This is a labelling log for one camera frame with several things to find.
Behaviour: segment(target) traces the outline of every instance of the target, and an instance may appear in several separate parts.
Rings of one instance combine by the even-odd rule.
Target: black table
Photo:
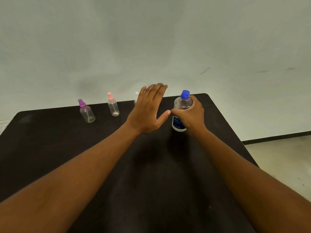
[[[257,165],[210,97],[196,97],[207,128]],[[158,115],[175,98],[163,98]],[[134,102],[118,105],[117,117],[107,104],[90,105],[91,124],[79,106],[16,114],[0,136],[0,201],[117,130]],[[171,122],[134,141],[69,232],[254,232],[196,140]]]

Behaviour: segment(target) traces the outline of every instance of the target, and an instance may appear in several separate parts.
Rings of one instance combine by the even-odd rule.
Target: bottle
[[[178,97],[174,101],[174,109],[179,109],[179,110],[189,109],[189,107],[192,106],[192,100],[189,98],[189,96],[190,96],[190,92],[187,90],[183,90],[180,97]],[[184,132],[185,130],[187,130],[185,126],[182,124],[182,122],[180,121],[180,119],[176,116],[173,116],[172,127],[175,131],[178,131],[178,132]]]
[[[134,105],[136,105],[138,100],[139,92],[135,92],[135,99],[134,99]]]
[[[112,116],[118,116],[120,114],[117,101],[110,92],[108,92],[108,105]]]
[[[89,106],[87,106],[86,103],[84,103],[82,99],[79,99],[78,102],[80,104],[80,113],[84,117],[85,121],[87,123],[94,122],[95,116],[94,116],[91,108]]]

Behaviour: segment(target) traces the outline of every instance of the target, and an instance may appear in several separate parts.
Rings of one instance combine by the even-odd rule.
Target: pink cap
[[[84,103],[82,99],[79,99],[78,102],[79,102],[80,107],[81,107],[82,109],[85,109],[85,108],[86,108],[86,103]]]
[[[108,99],[109,100],[113,100],[114,99],[114,97],[112,96],[111,92],[108,92]]]

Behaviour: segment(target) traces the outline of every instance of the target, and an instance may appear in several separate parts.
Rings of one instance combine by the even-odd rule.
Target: gray wall
[[[0,0],[0,120],[208,93],[241,140],[311,130],[311,0]]]

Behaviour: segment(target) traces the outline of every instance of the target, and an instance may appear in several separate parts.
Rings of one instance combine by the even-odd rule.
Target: blue bottle cap
[[[187,100],[189,99],[189,96],[190,96],[190,91],[183,90],[183,92],[182,92],[181,95],[180,95],[180,98],[181,98],[183,101],[187,101]]]

